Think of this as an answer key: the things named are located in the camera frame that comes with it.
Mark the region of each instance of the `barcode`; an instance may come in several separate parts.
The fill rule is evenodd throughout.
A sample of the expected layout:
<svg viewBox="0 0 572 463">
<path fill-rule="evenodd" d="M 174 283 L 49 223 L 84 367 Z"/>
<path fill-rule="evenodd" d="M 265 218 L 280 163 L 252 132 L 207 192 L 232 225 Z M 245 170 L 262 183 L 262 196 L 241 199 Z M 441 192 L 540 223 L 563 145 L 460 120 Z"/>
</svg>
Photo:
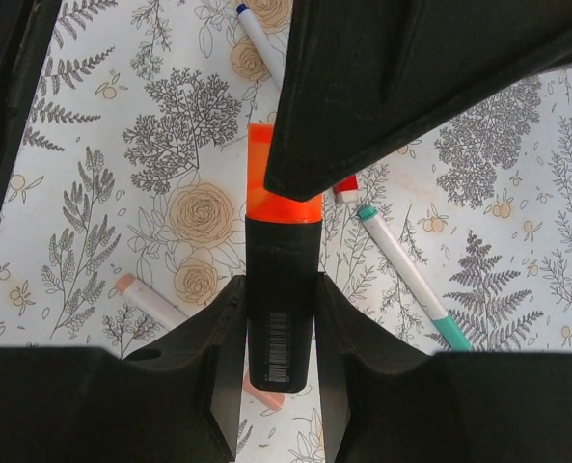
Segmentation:
<svg viewBox="0 0 572 463">
<path fill-rule="evenodd" d="M 286 383 L 287 373 L 287 313 L 268 313 L 266 320 L 268 344 L 268 381 Z"/>
</svg>

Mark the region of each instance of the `teal marker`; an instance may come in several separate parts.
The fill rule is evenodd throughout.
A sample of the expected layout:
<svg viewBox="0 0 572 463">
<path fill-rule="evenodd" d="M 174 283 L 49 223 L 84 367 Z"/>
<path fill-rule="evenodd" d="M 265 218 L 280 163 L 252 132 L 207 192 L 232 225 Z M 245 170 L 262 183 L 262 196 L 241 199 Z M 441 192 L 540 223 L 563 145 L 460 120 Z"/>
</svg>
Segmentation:
<svg viewBox="0 0 572 463">
<path fill-rule="evenodd" d="M 433 292 L 429 283 L 422 277 L 421 272 L 399 241 L 391 233 L 388 224 L 378 215 L 372 205 L 365 205 L 359 209 L 361 222 L 387 257 L 401 280 L 408 285 L 414 297 L 421 304 L 422 309 L 431 319 L 440 334 L 449 343 L 452 350 L 470 350 L 470 343 L 463 332 L 450 316 L 449 311 L 442 305 L 440 298 Z"/>
</svg>

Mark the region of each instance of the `marker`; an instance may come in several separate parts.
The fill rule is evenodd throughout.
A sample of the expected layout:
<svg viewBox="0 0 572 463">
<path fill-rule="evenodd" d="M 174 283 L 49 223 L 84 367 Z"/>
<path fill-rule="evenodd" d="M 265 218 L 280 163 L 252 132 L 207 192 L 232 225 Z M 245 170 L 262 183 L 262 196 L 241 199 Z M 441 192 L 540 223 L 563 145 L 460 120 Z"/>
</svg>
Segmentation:
<svg viewBox="0 0 572 463">
<path fill-rule="evenodd" d="M 350 176 L 333 187 L 337 203 L 356 203 L 359 201 L 359 184 L 356 176 Z"/>
<path fill-rule="evenodd" d="M 273 125 L 249 125 L 247 336 L 251 383 L 296 393 L 307 385 L 322 233 L 322 197 L 299 203 L 264 189 Z"/>
<path fill-rule="evenodd" d="M 151 316 L 165 328 L 167 332 L 174 330 L 179 324 L 191 318 L 173 307 L 159 294 L 154 292 L 133 275 L 123 275 L 116 282 L 117 291 L 131 304 Z M 280 393 L 258 391 L 249 381 L 249 371 L 243 380 L 243 390 L 249 393 L 271 410 L 281 410 L 286 397 Z"/>
<path fill-rule="evenodd" d="M 168 301 L 133 275 L 123 275 L 115 284 L 118 292 L 142 312 L 150 315 L 167 331 L 174 330 L 191 315 L 178 311 Z"/>
<path fill-rule="evenodd" d="M 244 3 L 236 7 L 238 20 L 245 29 L 249 39 L 254 44 L 261 59 L 268 68 L 277 89 L 280 91 L 284 85 L 284 60 L 281 55 L 273 48 L 268 41 L 268 37 L 264 33 L 262 26 L 256 19 L 254 12 Z"/>
<path fill-rule="evenodd" d="M 361 222 L 388 258 L 399 277 L 410 288 L 414 297 L 427 313 L 438 331 L 444 336 L 453 350 L 470 350 L 470 343 L 455 321 L 445 309 L 431 286 L 422 277 L 413 261 L 391 233 L 388 224 L 378 215 L 372 205 L 365 205 L 359 212 Z"/>
</svg>

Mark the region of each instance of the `white marker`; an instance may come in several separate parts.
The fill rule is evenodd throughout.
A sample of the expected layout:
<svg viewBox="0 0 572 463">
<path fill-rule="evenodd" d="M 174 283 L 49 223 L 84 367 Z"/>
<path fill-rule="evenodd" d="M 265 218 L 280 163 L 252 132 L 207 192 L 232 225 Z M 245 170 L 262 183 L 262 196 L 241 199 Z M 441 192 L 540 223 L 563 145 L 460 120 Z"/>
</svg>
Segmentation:
<svg viewBox="0 0 572 463">
<path fill-rule="evenodd" d="M 133 275 L 123 275 L 116 282 L 116 289 L 127 301 L 154 318 L 166 331 L 174 330 L 180 323 L 191 317 L 178 311 Z"/>
<path fill-rule="evenodd" d="M 238 13 L 238 20 L 268 68 L 277 89 L 281 91 L 284 85 L 284 60 L 268 41 L 268 37 L 266 37 L 262 26 L 259 25 L 254 12 L 244 3 L 236 7 L 236 12 Z"/>
<path fill-rule="evenodd" d="M 425 313 L 438 331 L 449 342 L 453 350 L 470 350 L 470 343 L 461 332 L 455 321 L 445 309 L 429 283 L 422 277 L 413 261 L 401 247 L 401 243 L 391 233 L 387 223 L 378 215 L 372 205 L 365 205 L 359 212 L 363 225 L 382 250 L 384 255 L 399 274 L 399 277 L 410 288 Z"/>
</svg>

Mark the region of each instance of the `marker cap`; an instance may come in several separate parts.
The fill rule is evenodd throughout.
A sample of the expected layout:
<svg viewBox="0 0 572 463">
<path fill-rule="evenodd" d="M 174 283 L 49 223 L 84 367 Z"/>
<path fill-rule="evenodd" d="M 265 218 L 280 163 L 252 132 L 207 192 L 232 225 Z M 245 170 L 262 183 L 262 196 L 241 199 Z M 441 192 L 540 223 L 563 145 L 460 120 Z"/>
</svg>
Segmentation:
<svg viewBox="0 0 572 463">
<path fill-rule="evenodd" d="M 277 224 L 304 224 L 322 220 L 322 195 L 299 203 L 270 193 L 264 175 L 273 139 L 273 124 L 249 124 L 247 160 L 247 217 Z"/>
</svg>

